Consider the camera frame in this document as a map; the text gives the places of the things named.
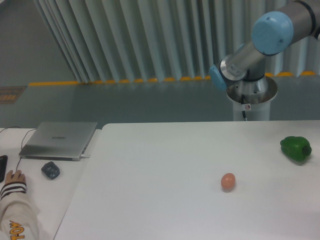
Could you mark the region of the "person's right hand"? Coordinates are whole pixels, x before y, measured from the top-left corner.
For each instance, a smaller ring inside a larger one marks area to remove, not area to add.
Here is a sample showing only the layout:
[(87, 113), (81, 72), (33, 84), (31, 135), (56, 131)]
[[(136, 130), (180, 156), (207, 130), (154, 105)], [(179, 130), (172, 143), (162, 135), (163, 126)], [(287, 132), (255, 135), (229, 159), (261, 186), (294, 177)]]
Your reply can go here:
[(24, 183), (26, 184), (26, 176), (21, 170), (10, 170), (5, 176), (5, 184)]

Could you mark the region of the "cream sleeved forearm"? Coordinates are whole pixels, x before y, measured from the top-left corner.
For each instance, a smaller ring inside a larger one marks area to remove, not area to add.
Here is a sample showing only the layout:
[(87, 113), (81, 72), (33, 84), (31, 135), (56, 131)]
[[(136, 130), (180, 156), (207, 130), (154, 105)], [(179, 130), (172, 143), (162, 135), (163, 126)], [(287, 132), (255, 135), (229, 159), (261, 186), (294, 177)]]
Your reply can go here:
[(38, 240), (38, 220), (24, 182), (5, 184), (0, 192), (0, 238)]

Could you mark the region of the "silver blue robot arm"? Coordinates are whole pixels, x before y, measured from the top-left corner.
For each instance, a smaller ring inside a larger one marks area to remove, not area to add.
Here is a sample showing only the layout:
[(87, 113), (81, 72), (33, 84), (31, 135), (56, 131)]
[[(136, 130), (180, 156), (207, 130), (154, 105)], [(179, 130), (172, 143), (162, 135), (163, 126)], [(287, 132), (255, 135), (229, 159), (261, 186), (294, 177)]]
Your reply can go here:
[(211, 66), (210, 79), (218, 89), (226, 90), (247, 78), (265, 57), (275, 56), (309, 36), (320, 39), (320, 2), (294, 0), (257, 19), (251, 40)]

